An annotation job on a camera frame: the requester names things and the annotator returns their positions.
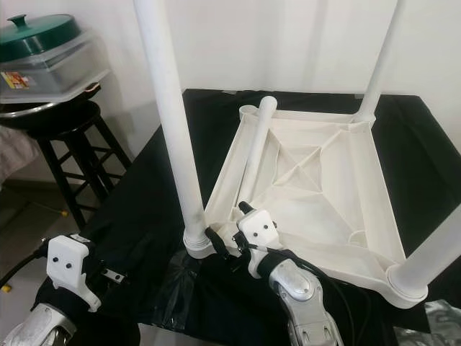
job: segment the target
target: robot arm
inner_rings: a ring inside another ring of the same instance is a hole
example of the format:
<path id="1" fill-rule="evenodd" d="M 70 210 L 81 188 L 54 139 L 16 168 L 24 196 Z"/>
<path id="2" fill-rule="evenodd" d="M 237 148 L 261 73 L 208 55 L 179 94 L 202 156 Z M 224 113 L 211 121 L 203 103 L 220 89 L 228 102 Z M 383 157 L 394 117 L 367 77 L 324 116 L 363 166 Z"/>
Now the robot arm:
<path id="1" fill-rule="evenodd" d="M 241 252 L 250 251 L 249 272 L 268 280 L 289 316 L 292 346 L 342 346 L 341 335 L 323 306 L 322 285 L 315 275 L 299 268 L 291 259 L 270 249 L 281 249 L 275 224 L 265 210 L 239 204 L 246 214 L 233 237 Z"/>
<path id="2" fill-rule="evenodd" d="M 1 346 L 65 346 L 78 322 L 101 306 L 109 280 L 120 284 L 125 277 L 104 267 L 95 256 L 94 244 L 77 234 L 57 236 L 48 242 L 47 275 L 56 289 L 51 303 L 39 303 L 24 323 L 13 329 Z"/>

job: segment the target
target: green lid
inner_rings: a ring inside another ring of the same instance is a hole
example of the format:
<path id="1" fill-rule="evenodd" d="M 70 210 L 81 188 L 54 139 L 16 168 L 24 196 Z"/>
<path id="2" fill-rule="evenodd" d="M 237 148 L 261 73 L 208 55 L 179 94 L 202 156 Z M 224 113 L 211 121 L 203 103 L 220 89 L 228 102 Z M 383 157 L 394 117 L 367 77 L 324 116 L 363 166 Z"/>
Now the green lid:
<path id="1" fill-rule="evenodd" d="M 0 29 L 0 62 L 40 54 L 80 35 L 75 19 L 54 14 L 25 21 L 25 14 L 8 18 L 12 25 Z"/>

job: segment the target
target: white wall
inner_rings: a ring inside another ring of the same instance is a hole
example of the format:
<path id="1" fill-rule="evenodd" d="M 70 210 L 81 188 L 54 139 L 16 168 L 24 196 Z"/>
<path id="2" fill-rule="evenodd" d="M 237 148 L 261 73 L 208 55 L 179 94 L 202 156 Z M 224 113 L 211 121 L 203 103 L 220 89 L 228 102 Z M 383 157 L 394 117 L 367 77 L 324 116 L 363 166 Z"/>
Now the white wall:
<path id="1" fill-rule="evenodd" d="M 167 0 L 182 87 L 363 92 L 392 14 L 388 0 Z M 129 0 L 0 0 L 15 14 L 73 14 L 104 41 L 113 75 L 97 96 L 135 156 L 158 127 Z M 461 3 L 408 0 L 385 92 L 417 94 L 461 150 Z M 16 177 L 52 179 L 36 163 Z"/>

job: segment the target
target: floor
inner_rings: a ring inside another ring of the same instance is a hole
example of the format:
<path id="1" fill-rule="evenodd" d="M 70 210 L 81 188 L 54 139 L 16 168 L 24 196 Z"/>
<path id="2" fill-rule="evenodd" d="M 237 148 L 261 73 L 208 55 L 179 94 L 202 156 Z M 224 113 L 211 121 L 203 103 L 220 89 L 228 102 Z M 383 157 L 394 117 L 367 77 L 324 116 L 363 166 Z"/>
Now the floor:
<path id="1" fill-rule="evenodd" d="M 89 192 L 83 203 L 94 202 Z M 0 191 L 0 276 L 26 257 L 42 238 L 78 231 L 72 216 L 28 202 L 65 210 L 66 204 L 57 188 L 4 187 Z M 12 290 L 0 291 L 0 341 L 27 317 L 35 293 L 45 279 L 45 259 L 37 259 L 20 270 L 10 281 Z M 157 327 L 140 325 L 141 346 L 211 346 L 201 340 Z"/>

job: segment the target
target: white plastic bracket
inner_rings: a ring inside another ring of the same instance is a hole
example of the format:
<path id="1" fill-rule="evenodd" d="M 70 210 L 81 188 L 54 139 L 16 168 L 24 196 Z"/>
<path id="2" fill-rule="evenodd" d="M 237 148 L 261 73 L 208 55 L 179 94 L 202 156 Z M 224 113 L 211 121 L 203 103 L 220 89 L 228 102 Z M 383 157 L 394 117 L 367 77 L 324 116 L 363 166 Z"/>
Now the white plastic bracket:
<path id="1" fill-rule="evenodd" d="M 96 312 L 101 301 L 86 286 L 86 273 L 83 272 L 84 258 L 88 255 L 89 249 L 82 242 L 57 236 L 48 245 L 46 273 L 56 289 L 62 287 L 76 294 L 89 304 L 90 312 Z"/>
<path id="2" fill-rule="evenodd" d="M 267 210 L 259 209 L 249 212 L 237 222 L 237 227 L 251 244 L 273 249 L 283 248 L 279 242 L 279 234 Z M 267 253 L 257 249 L 250 249 L 250 253 L 248 271 L 253 278 L 259 279 L 261 276 L 258 274 L 257 268 Z"/>

